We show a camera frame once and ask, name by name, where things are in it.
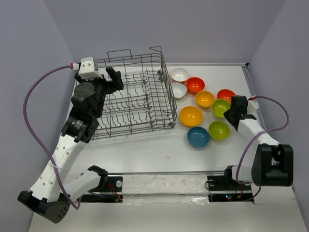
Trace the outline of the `round white bowl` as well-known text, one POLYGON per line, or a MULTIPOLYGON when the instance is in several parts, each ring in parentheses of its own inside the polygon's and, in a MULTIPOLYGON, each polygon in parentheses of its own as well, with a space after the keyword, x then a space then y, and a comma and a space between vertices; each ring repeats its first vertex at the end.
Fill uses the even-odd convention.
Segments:
POLYGON ((184 68, 175 68, 170 72, 170 76, 175 82, 185 82, 189 78, 189 72, 184 68))

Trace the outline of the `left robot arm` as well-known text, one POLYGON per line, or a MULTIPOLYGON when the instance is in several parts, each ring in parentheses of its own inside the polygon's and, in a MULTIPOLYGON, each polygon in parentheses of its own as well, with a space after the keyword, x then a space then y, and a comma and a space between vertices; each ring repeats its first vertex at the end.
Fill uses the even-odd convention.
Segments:
POLYGON ((54 152, 50 152, 29 123, 27 103, 34 88, 44 78, 66 68, 68 66, 55 68, 40 77, 28 90, 23 103, 26 126, 48 155, 49 161, 35 184, 28 191, 20 192, 17 199, 34 213, 54 224, 65 217, 71 206, 78 210, 85 193, 93 189, 101 191, 108 185, 108 172, 96 165, 89 167, 80 177, 67 185, 64 185, 63 181, 97 130, 106 95, 124 88, 120 71, 115 71, 112 67, 105 69, 111 78, 110 81, 96 72, 90 74, 90 80, 81 73, 76 73, 74 78, 78 85, 71 98, 73 107, 61 130, 54 152))

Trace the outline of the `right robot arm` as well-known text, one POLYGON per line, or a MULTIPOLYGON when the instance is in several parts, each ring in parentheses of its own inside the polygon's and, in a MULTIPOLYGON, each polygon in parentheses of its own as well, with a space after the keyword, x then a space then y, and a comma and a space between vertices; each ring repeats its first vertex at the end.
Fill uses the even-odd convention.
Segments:
POLYGON ((293 148, 273 139, 249 112, 249 106, 258 107, 257 98, 234 95, 230 109, 224 113, 230 125, 249 140, 238 165, 225 170, 222 184, 226 189, 234 189, 239 184, 289 187, 293 183, 293 148))

